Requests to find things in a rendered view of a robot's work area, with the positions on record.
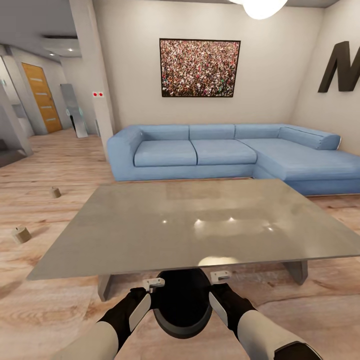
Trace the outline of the pillar candle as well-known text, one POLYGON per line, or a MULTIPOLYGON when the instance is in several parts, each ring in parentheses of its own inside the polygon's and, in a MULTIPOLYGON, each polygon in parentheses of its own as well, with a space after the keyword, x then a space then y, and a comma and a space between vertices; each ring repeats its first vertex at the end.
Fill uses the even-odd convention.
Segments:
POLYGON ((9 234, 17 244, 23 244, 29 241, 32 237, 25 226, 16 227, 9 234))
POLYGON ((60 190, 58 187, 52 187, 48 190, 52 199, 57 199, 61 196, 60 190))

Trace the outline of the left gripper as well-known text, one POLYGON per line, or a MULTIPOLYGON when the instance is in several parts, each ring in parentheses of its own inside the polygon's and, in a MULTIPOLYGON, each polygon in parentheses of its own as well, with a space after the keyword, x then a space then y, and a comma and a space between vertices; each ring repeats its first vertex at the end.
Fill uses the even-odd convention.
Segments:
POLYGON ((151 305, 150 310, 152 309, 160 309, 162 307, 161 304, 161 292, 150 292, 151 305))

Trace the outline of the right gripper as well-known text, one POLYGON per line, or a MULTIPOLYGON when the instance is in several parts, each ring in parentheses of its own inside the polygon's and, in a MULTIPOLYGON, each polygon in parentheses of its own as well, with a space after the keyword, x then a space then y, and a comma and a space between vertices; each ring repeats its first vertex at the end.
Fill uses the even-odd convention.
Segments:
POLYGON ((209 286, 204 286, 203 289, 203 296, 204 296, 204 301, 205 302, 209 302, 209 293, 210 291, 214 291, 213 290, 214 286, 213 285, 209 285, 209 286))

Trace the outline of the cauldron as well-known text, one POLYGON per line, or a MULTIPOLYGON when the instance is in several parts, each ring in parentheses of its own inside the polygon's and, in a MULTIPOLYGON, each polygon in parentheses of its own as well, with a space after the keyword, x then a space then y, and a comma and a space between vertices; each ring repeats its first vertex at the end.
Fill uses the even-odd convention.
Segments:
POLYGON ((203 287, 211 282, 201 268, 161 271, 158 278, 165 280, 162 287, 153 287, 153 293, 161 292, 161 308, 153 309, 159 326, 170 336, 186 340, 204 330, 213 308, 205 302, 203 287))

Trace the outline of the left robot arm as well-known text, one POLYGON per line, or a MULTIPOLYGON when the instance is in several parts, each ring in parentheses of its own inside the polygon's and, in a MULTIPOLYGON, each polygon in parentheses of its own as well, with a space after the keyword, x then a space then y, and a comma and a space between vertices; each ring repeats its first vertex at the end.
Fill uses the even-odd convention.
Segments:
POLYGON ((147 312, 162 307, 161 292, 152 288, 164 285, 161 277, 145 279, 142 287, 131 288, 99 322, 46 360, 114 360, 147 312))

